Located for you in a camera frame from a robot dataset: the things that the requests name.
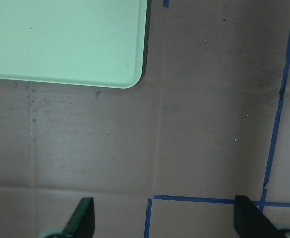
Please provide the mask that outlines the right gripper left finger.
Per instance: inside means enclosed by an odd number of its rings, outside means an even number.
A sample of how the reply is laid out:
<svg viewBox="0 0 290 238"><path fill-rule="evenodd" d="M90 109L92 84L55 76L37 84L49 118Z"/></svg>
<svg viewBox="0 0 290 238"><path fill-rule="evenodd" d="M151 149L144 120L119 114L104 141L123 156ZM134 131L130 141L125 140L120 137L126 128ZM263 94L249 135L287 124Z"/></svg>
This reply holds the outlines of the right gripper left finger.
<svg viewBox="0 0 290 238"><path fill-rule="evenodd" d="M82 198L61 232L62 238L92 238L95 232L93 197Z"/></svg>

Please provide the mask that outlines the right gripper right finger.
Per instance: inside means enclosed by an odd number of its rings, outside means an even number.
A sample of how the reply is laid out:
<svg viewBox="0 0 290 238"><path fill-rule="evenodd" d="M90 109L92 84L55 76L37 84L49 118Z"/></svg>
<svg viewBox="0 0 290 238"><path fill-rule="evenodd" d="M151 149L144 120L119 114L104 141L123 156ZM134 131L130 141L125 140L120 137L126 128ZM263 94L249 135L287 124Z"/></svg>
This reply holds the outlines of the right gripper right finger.
<svg viewBox="0 0 290 238"><path fill-rule="evenodd" d="M235 197L233 225L240 238L290 238L290 229L278 229L243 195Z"/></svg>

